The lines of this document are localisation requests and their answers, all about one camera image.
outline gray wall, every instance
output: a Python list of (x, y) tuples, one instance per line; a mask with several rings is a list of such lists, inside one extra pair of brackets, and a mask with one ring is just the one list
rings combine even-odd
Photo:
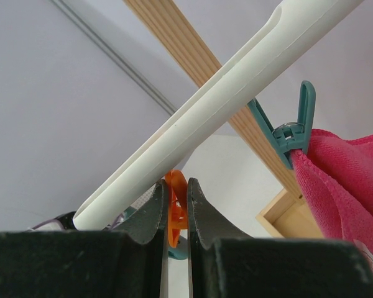
[(0, 1), (0, 230), (75, 210), (167, 118), (50, 1)]

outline towel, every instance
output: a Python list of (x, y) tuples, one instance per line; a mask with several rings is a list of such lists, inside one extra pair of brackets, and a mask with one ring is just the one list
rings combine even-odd
[(373, 270), (373, 135), (345, 141), (312, 130), (308, 155), (294, 150), (291, 156), (323, 235), (353, 242)]

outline orange clothespin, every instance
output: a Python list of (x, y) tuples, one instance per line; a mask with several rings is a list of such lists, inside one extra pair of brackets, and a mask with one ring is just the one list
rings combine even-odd
[(177, 169), (173, 169), (165, 176), (170, 190), (170, 202), (168, 204), (168, 243), (172, 248), (177, 246), (181, 230), (188, 228), (187, 190), (188, 183)]

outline teal plastic clip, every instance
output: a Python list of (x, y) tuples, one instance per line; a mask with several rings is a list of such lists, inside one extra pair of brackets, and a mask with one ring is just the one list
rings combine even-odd
[(259, 102), (254, 98), (248, 106), (268, 141), (278, 153), (285, 166), (293, 169), (290, 150), (301, 149), (308, 152), (311, 138), (313, 116), (315, 113), (315, 88), (308, 81), (303, 81), (300, 88), (297, 122), (289, 122), (274, 129)]

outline clothes drying rack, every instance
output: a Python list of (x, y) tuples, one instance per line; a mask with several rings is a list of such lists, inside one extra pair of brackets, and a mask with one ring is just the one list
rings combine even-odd
[(228, 120), (284, 187), (257, 220), (274, 237), (322, 238), (293, 171), (246, 104), (362, 1), (283, 0), (221, 67), (172, 0), (125, 0), (200, 89), (86, 200), (76, 227), (104, 227)]

